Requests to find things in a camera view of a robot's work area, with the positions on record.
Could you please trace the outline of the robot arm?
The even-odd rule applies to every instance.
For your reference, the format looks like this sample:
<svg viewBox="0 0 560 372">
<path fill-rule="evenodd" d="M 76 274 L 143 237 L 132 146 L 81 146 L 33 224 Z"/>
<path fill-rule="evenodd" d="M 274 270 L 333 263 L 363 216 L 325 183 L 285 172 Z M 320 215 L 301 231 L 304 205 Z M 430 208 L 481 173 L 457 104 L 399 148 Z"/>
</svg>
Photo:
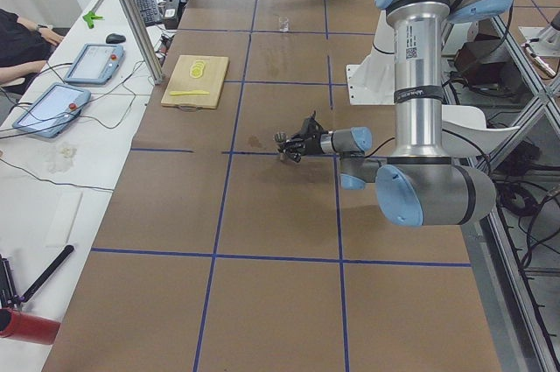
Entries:
<svg viewBox="0 0 560 372">
<path fill-rule="evenodd" d="M 483 172 L 455 165 L 442 143 L 442 26 L 500 15 L 514 0 L 374 0 L 394 30 L 395 150 L 385 162 L 366 153 L 365 127 L 329 131 L 314 117 L 292 137 L 276 135 L 293 161 L 336 154 L 346 189 L 374 184 L 378 204 L 396 225 L 462 225 L 487 216 L 496 192 Z"/>
</svg>

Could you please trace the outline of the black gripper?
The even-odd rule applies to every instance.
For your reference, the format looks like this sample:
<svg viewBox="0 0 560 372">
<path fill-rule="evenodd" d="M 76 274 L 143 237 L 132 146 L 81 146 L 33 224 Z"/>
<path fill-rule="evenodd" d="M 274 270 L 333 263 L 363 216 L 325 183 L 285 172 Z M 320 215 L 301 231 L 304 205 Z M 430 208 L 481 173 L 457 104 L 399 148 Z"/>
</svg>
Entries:
<svg viewBox="0 0 560 372">
<path fill-rule="evenodd" d="M 305 140 L 301 137 L 290 137 L 287 138 L 283 146 L 284 147 L 302 147 L 302 150 L 283 150 L 279 151 L 280 160 L 283 162 L 291 161 L 294 163 L 300 163 L 303 156 L 310 155 L 321 155 L 323 154 L 323 149 L 321 147 L 321 136 L 307 137 Z"/>
</svg>

